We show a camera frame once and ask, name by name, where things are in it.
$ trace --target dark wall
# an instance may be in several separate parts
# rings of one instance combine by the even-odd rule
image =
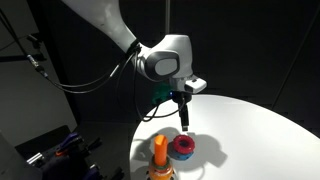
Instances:
[[[41,2],[70,83],[94,79],[124,56],[108,37],[63,3]],[[193,69],[208,82],[203,93],[235,97],[269,109],[275,106],[276,112],[303,122],[301,125],[306,128],[320,128],[320,17],[279,101],[275,101],[319,0],[171,2],[171,33],[190,36]],[[153,46],[164,37],[164,0],[120,0],[120,7],[124,21],[143,44]],[[131,73],[130,65],[119,91],[128,109],[132,109]],[[155,84],[140,76],[138,84],[139,104],[147,111]],[[133,113],[123,113],[117,105],[114,86],[112,81],[92,94],[74,96],[82,120],[128,122],[124,119],[130,119]]]

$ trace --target blue object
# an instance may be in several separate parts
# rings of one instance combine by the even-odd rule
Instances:
[[[94,167],[90,169],[87,174],[82,178],[82,180],[101,180],[101,175],[99,169]]]
[[[73,139],[79,137],[79,134],[74,132],[69,134],[66,139],[60,144],[60,148],[64,148],[67,144],[69,144],[69,142],[71,142]]]
[[[172,158],[174,158],[175,160],[179,160],[179,161],[185,161],[185,160],[189,159],[192,155],[193,155],[193,152],[189,153],[189,154],[180,154],[177,151],[171,152]]]

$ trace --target wire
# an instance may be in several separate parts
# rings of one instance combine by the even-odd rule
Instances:
[[[110,77],[113,76],[113,74],[116,73],[116,71],[118,70],[120,66],[120,63],[113,69],[112,73],[110,74]],[[105,78],[107,75],[109,74],[109,72],[106,72],[105,74],[103,74],[102,76],[100,76],[98,79],[92,81],[92,82],[89,82],[89,83],[85,83],[85,84],[78,84],[78,85],[66,85],[66,84],[60,84],[60,83],[55,83],[56,85],[58,86],[61,86],[61,87],[67,87],[67,88],[78,88],[78,87],[85,87],[85,86],[89,86],[89,85],[92,85],[92,84],[95,84],[96,82],[100,81],[101,79]]]
[[[22,51],[23,55],[27,56],[27,52],[26,50],[22,47],[16,33],[14,32],[14,29],[12,28],[7,16],[4,14],[4,12],[2,11],[2,9],[0,8],[0,21],[2,22],[2,24],[4,25],[4,27],[8,30],[8,32],[11,34],[12,38],[16,41],[16,43],[18,44],[20,50]]]
[[[168,116],[171,116],[179,111],[181,111],[181,109],[183,108],[183,106],[185,105],[185,99],[183,98],[183,102],[182,102],[182,105],[179,107],[178,110],[172,112],[172,113],[169,113],[169,114],[166,114],[166,115],[161,115],[161,116],[156,116],[156,113],[158,112],[158,109],[159,109],[159,106],[160,104],[158,104],[156,106],[156,109],[154,110],[153,114],[151,116],[142,116],[140,111],[139,111],[139,108],[138,108],[138,105],[137,105],[137,96],[136,96],[136,76],[137,76],[137,63],[138,63],[138,59],[137,59],[137,56],[138,54],[136,53],[135,54],[135,59],[134,59],[134,74],[133,74],[133,102],[134,102],[134,107],[135,107],[135,110],[136,110],[136,113],[138,115],[138,118],[143,121],[143,122],[149,122],[151,121],[153,118],[164,118],[164,117],[168,117]]]
[[[1,23],[3,24],[3,26],[8,30],[9,34],[10,34],[10,35],[12,36],[12,38],[14,39],[14,42],[16,42],[16,43],[18,44],[18,46],[19,46],[20,50],[22,51],[22,53],[27,57],[28,54],[27,54],[26,50],[23,48],[23,46],[21,45],[21,43],[20,43],[20,41],[19,41],[20,38],[17,37],[17,35],[16,35],[16,33],[14,32],[14,29],[12,28],[12,26],[11,26],[8,18],[6,17],[6,15],[4,14],[4,12],[2,11],[1,8],[0,8],[0,21],[1,21]],[[9,46],[10,46],[11,44],[13,44],[14,42],[10,43],[9,45],[6,45],[6,46],[5,46],[4,48],[2,48],[1,50],[9,47]],[[103,86],[105,83],[107,83],[107,82],[110,80],[110,78],[113,77],[113,75],[116,73],[116,71],[118,70],[119,66],[120,66],[120,63],[113,69],[113,71],[112,71],[112,73],[110,74],[110,76],[109,76],[106,80],[104,80],[101,84],[99,84],[98,86],[96,86],[96,87],[93,88],[93,89],[85,90],[85,91],[73,91],[73,90],[65,89],[64,87],[67,87],[67,88],[79,88],[79,87],[85,87],[85,86],[92,85],[92,84],[94,84],[94,83],[102,80],[103,78],[105,78],[105,77],[107,76],[108,72],[105,73],[105,74],[103,74],[100,78],[98,78],[98,79],[96,79],[96,80],[94,80],[94,81],[92,81],[92,82],[85,83],[85,84],[79,84],[79,85],[66,85],[66,84],[60,84],[60,83],[54,82],[54,81],[52,81],[47,75],[44,76],[43,73],[45,73],[45,72],[44,72],[44,69],[43,69],[43,68],[42,68],[42,69],[43,69],[42,75],[43,75],[50,83],[52,83],[55,87],[57,87],[57,88],[60,89],[60,90],[63,90],[63,91],[68,92],[68,93],[83,94],[83,93],[90,93],[90,92],[92,92],[92,91],[95,91],[95,90],[99,89],[101,86]]]
[[[302,51],[302,49],[303,49],[303,47],[305,45],[305,42],[307,41],[307,39],[308,39],[308,37],[310,35],[310,32],[311,32],[312,28],[314,27],[314,24],[316,22],[316,19],[317,19],[317,16],[318,16],[319,12],[320,12],[320,3],[318,4],[317,10],[316,10],[316,12],[315,12],[315,14],[314,14],[314,16],[313,16],[313,18],[311,20],[311,23],[309,24],[309,27],[308,27],[308,29],[307,29],[307,31],[306,31],[306,33],[305,33],[300,45],[299,45],[299,47],[298,47],[298,50],[296,51],[296,54],[295,54],[295,56],[294,56],[294,58],[293,58],[293,60],[291,62],[290,68],[289,68],[289,70],[288,70],[288,72],[287,72],[287,74],[286,74],[286,76],[285,76],[285,78],[284,78],[284,80],[283,80],[283,82],[281,84],[281,87],[280,87],[280,89],[279,89],[279,91],[277,93],[277,96],[275,97],[275,99],[274,99],[274,101],[272,103],[271,110],[274,110],[274,107],[276,106],[276,104],[277,104],[277,102],[279,100],[279,97],[282,94],[284,86],[287,84],[287,81],[288,81],[288,79],[289,79],[289,77],[290,77],[290,75],[292,73],[293,67],[295,66],[295,64],[297,62],[297,59],[300,56],[300,53],[301,53],[301,51]]]
[[[172,113],[166,114],[166,115],[153,116],[153,118],[165,118],[165,117],[171,116],[171,115],[173,115],[173,114],[181,111],[184,105],[186,105],[186,101],[185,101],[185,99],[183,98],[183,102],[182,102],[182,104],[181,104],[181,106],[179,107],[178,110],[176,110],[176,111],[174,111],[174,112],[172,112]]]
[[[65,89],[65,88],[61,87],[59,83],[56,83],[56,82],[52,81],[50,78],[46,77],[46,79],[47,79],[50,83],[52,83],[55,87],[57,87],[58,89],[60,89],[60,90],[62,90],[62,91],[65,91],[65,92],[68,92],[68,93],[73,93],[73,94],[85,94],[85,93],[93,92],[93,91],[99,89],[100,87],[102,87],[104,84],[106,84],[106,83],[113,77],[113,75],[117,72],[117,70],[118,70],[118,68],[119,68],[119,65],[120,65],[120,63],[113,69],[113,71],[112,71],[112,73],[110,74],[110,76],[109,76],[106,80],[104,80],[101,84],[99,84],[98,86],[96,86],[96,87],[93,88],[93,89],[86,90],[86,91],[73,91],[73,90],[68,90],[68,89]],[[97,80],[95,80],[95,81],[93,81],[93,82],[97,82],[98,80],[101,80],[103,77],[105,77],[106,74],[104,74],[104,75],[101,76],[99,79],[97,79]]]
[[[10,42],[9,44],[3,46],[2,48],[0,48],[0,51],[3,51],[3,50],[5,50],[6,48],[10,47],[10,46],[13,45],[15,42],[16,42],[16,41],[12,41],[12,42]]]

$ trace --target red ring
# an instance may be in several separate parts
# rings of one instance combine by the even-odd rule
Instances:
[[[190,154],[195,148],[194,141],[186,135],[178,135],[173,139],[173,148],[180,154]]]

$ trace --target white round table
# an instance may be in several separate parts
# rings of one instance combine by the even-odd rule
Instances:
[[[173,112],[177,106],[167,101],[157,115]],[[196,148],[186,161],[171,159],[178,179],[320,179],[320,140],[292,121],[260,106],[215,95],[192,96],[188,110],[188,134]],[[146,179],[157,133],[169,142],[184,134],[179,114],[141,122],[130,149],[132,180]]]

